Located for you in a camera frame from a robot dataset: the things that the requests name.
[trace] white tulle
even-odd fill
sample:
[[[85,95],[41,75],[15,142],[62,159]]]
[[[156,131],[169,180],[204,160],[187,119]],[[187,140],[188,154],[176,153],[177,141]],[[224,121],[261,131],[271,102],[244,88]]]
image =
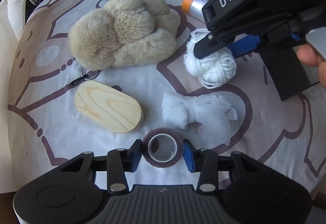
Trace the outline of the white tulle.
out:
[[[194,56],[195,44],[208,33],[209,31],[205,28],[196,29],[191,33],[191,39],[187,43],[187,53],[184,55],[184,61],[187,71],[191,75],[198,77],[200,83],[206,89],[215,89],[234,77],[237,64],[232,52],[227,47],[203,59],[198,59]]]
[[[198,132],[207,137],[218,137],[219,144],[230,144],[230,120],[237,120],[238,115],[224,97],[201,95],[183,96],[178,93],[164,93],[162,100],[163,120],[171,128],[187,129],[190,123],[201,124]]]

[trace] human hand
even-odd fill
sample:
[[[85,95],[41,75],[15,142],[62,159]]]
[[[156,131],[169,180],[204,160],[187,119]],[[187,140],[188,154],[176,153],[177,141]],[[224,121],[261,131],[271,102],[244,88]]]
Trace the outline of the human hand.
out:
[[[319,67],[319,81],[326,88],[326,62],[323,61],[317,53],[308,44],[301,45],[297,51],[299,60],[311,67]]]

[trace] black carabiner clip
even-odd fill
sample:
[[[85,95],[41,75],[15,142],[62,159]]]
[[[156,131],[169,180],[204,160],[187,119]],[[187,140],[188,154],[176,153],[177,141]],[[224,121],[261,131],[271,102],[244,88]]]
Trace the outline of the black carabiner clip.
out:
[[[72,82],[70,82],[69,87],[77,85],[79,82],[81,82],[85,78],[87,78],[87,74],[84,74],[82,77],[79,77],[78,79],[75,79]]]

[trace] silver metal part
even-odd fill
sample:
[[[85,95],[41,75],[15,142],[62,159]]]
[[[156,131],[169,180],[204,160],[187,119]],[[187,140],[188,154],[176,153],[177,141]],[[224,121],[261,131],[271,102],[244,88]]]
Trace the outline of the silver metal part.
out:
[[[125,190],[127,187],[123,183],[113,183],[110,185],[110,190],[112,192],[121,192]]]
[[[85,68],[82,68],[82,70],[81,70],[81,72],[80,72],[80,75],[81,75],[82,77],[84,76],[84,74],[87,74],[87,72],[84,73],[85,71],[86,71],[86,69],[85,69]],[[100,74],[100,70],[97,70],[97,71],[96,71],[96,74],[95,74],[94,76],[92,76],[92,77],[90,77],[90,78],[84,78],[84,80],[93,80],[93,79],[95,79],[99,74]]]
[[[202,184],[199,189],[202,191],[202,192],[212,192],[216,189],[216,186],[214,184],[211,184],[211,183],[204,183]]]
[[[195,17],[196,19],[205,22],[202,8],[205,6],[205,4],[208,2],[208,0],[193,0],[193,2],[190,5],[189,9],[189,15]]]

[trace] oval wooden board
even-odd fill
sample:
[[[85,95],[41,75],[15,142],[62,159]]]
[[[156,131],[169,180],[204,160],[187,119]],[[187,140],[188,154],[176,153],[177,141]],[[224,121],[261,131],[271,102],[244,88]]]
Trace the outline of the oval wooden board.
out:
[[[142,122],[138,101],[94,80],[78,87],[75,106],[84,115],[119,134],[131,132]]]

